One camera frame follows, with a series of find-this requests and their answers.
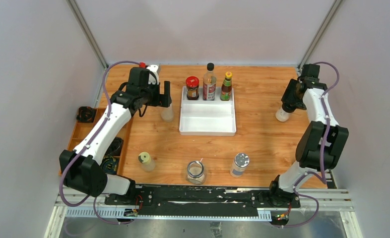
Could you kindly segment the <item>silver lid shaker jar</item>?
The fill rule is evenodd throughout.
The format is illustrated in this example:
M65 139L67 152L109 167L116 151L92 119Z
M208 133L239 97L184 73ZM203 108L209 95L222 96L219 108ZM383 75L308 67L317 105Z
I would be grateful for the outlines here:
M165 108L160 115L163 121L172 122L174 119L173 104L171 103L169 107Z

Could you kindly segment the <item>black cap white pepper bottle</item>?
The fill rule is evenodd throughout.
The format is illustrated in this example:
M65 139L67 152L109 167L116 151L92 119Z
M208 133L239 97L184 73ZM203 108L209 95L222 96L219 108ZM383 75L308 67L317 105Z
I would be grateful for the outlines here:
M278 121L280 122L286 122L287 120L289 120L290 116L292 115L292 113L290 112L287 112L284 110L283 106L281 106L277 112L275 113L275 117Z

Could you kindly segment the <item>red lid brown jar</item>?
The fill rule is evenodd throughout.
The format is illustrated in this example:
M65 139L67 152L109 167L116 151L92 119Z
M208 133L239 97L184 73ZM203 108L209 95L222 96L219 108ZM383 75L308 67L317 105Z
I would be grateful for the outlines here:
M199 98L199 79L195 76L189 76L186 80L187 99L197 100Z

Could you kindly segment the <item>white divided tray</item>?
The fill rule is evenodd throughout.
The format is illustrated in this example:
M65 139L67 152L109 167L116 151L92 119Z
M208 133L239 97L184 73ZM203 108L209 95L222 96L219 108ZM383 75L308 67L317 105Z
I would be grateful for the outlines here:
M237 131L234 94L230 100L222 101L220 92L216 92L215 100L199 98L189 100L187 88L182 87L179 133L190 136L234 136Z

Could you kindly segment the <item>black cap soy sauce bottle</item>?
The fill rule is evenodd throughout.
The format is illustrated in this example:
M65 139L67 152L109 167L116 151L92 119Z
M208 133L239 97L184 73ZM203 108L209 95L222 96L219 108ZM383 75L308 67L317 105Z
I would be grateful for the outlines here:
M215 65L208 63L206 66L207 72L203 76L203 99L205 101L213 101L216 91L216 76L213 72Z

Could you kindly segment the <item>yellow cap sauce bottle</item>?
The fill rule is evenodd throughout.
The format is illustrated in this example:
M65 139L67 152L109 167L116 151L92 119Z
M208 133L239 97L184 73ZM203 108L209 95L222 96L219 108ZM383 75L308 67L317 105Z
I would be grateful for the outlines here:
M232 76L233 74L231 72L225 73L225 78L222 83L221 87L221 94L220 94L220 100L222 101L229 101L232 95Z

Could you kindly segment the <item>yellow lid spice bottle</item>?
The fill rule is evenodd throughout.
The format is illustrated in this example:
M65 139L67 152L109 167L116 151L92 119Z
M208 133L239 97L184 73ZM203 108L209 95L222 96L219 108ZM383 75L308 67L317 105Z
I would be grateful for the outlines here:
M152 159L148 152L141 152L138 156L141 168L146 172L151 172L155 169L155 160Z

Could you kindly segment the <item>round glass jar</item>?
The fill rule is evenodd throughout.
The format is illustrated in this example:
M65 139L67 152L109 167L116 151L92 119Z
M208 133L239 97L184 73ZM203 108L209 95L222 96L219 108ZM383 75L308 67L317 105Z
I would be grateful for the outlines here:
M202 185L205 183L205 166L200 161L191 161L187 165L186 180L195 185Z

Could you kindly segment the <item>silver lid peppercorn bottle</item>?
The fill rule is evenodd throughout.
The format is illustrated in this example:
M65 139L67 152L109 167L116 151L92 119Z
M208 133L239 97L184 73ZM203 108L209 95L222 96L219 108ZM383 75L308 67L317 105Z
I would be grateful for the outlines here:
M250 163L250 158L246 153L238 153L232 163L231 169L230 169L230 175L239 178L243 175L246 168L248 167Z

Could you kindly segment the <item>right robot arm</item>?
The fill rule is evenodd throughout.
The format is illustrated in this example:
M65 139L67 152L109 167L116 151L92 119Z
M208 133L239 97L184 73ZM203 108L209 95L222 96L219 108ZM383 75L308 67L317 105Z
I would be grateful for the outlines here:
M305 110L309 125L295 151L295 162L270 184L269 203L280 207L299 196L298 189L309 178L326 183L325 172L336 167L349 131L335 119L328 94L339 82L338 69L329 62L305 64L297 79L291 79L276 112L280 122L286 122L296 110Z

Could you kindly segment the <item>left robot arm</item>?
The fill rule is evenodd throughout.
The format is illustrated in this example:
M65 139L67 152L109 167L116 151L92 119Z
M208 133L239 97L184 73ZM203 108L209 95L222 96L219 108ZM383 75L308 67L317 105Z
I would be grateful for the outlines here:
M60 192L66 186L92 197L117 194L125 205L135 202L135 182L104 172L101 164L119 131L134 114L143 115L141 108L170 106L170 82L163 83L164 92L161 93L159 71L156 64L133 67L128 82L111 96L106 110L89 134L73 150L62 151Z

